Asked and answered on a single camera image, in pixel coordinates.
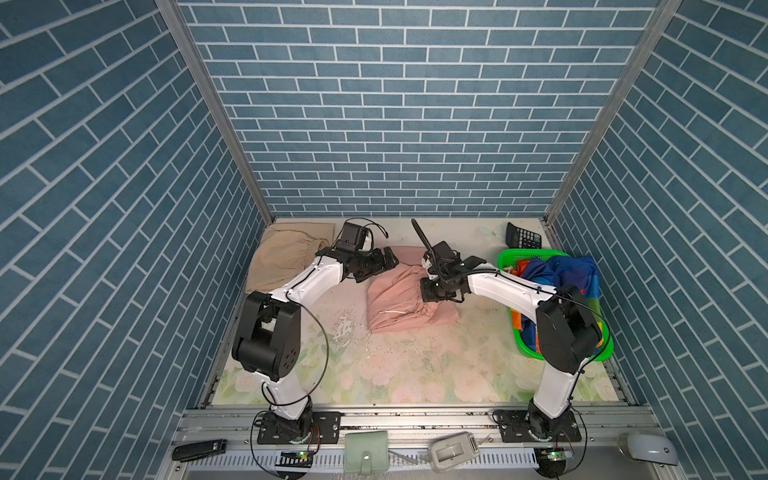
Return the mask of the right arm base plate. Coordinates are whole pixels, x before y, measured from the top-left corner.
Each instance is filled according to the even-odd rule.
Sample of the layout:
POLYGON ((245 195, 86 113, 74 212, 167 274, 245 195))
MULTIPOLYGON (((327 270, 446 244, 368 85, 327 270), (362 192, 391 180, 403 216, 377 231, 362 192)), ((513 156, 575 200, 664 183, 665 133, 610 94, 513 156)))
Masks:
POLYGON ((554 442, 555 440, 582 440, 574 412, 567 409, 561 416, 551 419, 536 408, 494 410, 491 420, 499 428, 504 443, 554 442))

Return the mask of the green plastic basket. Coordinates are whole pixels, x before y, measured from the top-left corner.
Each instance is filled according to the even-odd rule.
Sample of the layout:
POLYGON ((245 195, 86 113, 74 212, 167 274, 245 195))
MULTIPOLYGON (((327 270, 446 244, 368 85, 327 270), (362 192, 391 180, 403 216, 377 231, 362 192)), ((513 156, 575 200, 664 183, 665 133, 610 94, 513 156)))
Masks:
MULTIPOLYGON (((556 255, 569 256, 565 252, 561 252, 559 250, 552 250, 552 249, 507 249, 498 255, 497 266, 501 270, 503 270, 502 266, 505 262, 511 263, 512 261, 517 259, 531 258, 531 257, 540 257, 541 259, 546 260, 551 256, 556 256, 556 255)), ((604 361, 608 359, 613 353, 614 340, 612 339, 611 333, 609 332, 609 328, 606 326, 606 322, 602 317, 602 312, 598 312, 597 310, 591 308, 587 303, 586 305, 594 312, 596 321, 598 322, 598 326, 603 335, 603 339, 599 342, 595 350, 595 360, 604 361)), ((513 335, 519 351, 524 356, 539 360, 537 358, 534 358, 533 355, 527 349, 525 349, 524 345, 520 342, 520 337, 518 335, 518 332, 514 328, 513 328, 513 335)))

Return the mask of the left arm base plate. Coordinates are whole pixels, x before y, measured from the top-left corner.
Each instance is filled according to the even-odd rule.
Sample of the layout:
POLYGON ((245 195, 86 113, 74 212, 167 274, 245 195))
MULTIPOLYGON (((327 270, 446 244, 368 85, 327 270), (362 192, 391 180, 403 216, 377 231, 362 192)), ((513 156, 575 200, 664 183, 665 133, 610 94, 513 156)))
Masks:
POLYGON ((336 411, 307 411, 297 419, 267 411, 255 422, 255 431, 259 445, 337 444, 340 423, 341 413, 336 411))

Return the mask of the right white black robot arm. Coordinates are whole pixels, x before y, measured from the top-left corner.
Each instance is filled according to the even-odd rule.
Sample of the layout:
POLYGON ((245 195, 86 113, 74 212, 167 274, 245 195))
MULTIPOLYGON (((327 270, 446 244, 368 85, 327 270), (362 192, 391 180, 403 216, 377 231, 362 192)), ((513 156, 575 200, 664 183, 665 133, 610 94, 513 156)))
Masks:
POLYGON ((422 261, 427 277, 420 289, 425 302, 460 303, 465 294, 494 300, 534 321, 545 366, 525 417, 532 438, 548 441, 571 422, 572 394, 579 376, 603 339, 595 313, 572 286, 557 289, 508 275, 491 265, 471 269, 422 261))

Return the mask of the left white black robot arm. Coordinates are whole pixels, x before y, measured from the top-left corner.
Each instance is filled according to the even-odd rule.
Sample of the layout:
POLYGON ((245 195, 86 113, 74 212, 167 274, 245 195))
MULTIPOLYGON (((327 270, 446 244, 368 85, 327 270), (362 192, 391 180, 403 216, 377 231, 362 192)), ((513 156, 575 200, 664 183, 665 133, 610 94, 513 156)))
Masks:
POLYGON ((294 371, 301 353, 302 315, 344 280, 361 283, 398 264, 389 247, 370 251, 326 247, 283 286, 254 291, 244 300, 232 358, 261 381, 268 404, 263 421, 282 442, 302 441, 312 431, 311 392, 302 388, 294 371))

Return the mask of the pink shorts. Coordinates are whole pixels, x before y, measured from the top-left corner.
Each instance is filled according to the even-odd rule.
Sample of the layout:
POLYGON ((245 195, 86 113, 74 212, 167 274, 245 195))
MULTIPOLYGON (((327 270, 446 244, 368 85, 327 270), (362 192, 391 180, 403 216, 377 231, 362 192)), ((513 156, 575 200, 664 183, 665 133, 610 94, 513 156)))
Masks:
POLYGON ((395 246, 399 264, 374 277, 367 291, 367 324, 373 334, 397 333, 458 322, 451 302, 426 302, 420 280, 427 277, 422 265, 423 247, 395 246))

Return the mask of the beige drawstring shorts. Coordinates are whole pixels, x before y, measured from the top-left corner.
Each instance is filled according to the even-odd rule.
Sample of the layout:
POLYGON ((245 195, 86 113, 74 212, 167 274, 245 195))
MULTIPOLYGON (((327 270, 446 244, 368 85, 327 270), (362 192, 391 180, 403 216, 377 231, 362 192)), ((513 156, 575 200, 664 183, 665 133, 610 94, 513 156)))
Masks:
POLYGON ((288 222, 269 226, 248 270, 245 292, 270 292, 304 271, 334 239, 331 223, 288 222))

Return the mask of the colourful patterned shorts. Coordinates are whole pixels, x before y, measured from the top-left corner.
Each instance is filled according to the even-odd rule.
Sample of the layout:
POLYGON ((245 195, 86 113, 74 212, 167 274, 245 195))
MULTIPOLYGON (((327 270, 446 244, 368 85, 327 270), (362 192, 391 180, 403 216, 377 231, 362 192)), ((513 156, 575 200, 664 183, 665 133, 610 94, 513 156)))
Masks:
MULTIPOLYGON (((543 285, 563 287, 573 285, 580 289, 586 303, 601 312, 600 274, 591 257, 551 256, 543 260, 540 257, 521 258, 505 262, 503 270, 512 275, 531 280, 543 285)), ((518 332, 520 342, 534 358, 543 359, 539 346, 537 327, 528 317, 516 310, 510 311, 513 328, 518 332)))

